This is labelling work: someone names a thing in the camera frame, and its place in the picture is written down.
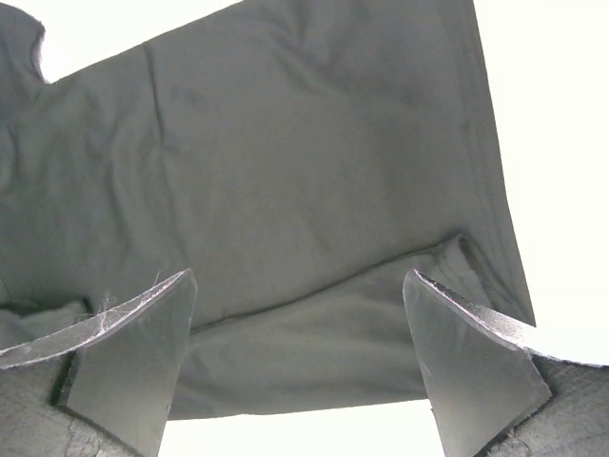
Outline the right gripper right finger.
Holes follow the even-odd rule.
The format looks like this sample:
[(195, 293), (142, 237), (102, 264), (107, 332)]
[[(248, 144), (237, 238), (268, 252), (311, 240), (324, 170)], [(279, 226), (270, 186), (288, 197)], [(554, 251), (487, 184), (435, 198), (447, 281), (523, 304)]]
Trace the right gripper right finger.
[(417, 270), (403, 299), (445, 455), (607, 455), (606, 334), (532, 327)]

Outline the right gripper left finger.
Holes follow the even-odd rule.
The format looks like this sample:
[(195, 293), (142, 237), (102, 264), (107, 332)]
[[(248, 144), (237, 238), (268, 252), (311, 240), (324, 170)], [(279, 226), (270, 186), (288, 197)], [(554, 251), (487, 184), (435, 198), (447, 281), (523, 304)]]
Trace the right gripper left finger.
[(196, 294), (186, 269), (48, 335), (7, 337), (2, 455), (157, 455)]

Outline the black t shirt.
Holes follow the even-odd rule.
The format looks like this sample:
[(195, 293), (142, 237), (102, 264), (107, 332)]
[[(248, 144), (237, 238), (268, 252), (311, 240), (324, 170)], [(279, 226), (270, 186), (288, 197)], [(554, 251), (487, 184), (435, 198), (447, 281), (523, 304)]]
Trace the black t shirt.
[(1, 9), (1, 300), (191, 269), (174, 419), (425, 397), (416, 269), (535, 321), (469, 1), (243, 1), (48, 84)]

